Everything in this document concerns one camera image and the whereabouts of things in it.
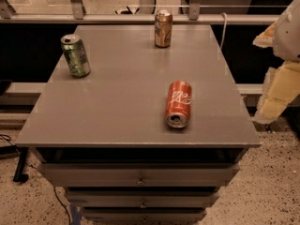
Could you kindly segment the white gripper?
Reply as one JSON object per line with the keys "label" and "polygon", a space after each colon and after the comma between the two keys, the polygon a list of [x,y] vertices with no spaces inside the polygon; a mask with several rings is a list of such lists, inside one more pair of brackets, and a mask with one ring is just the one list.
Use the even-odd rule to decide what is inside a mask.
{"label": "white gripper", "polygon": [[252,44],[271,47],[275,56],[287,60],[279,68],[267,70],[254,115],[256,122],[271,124],[300,95],[300,0],[293,0]]}

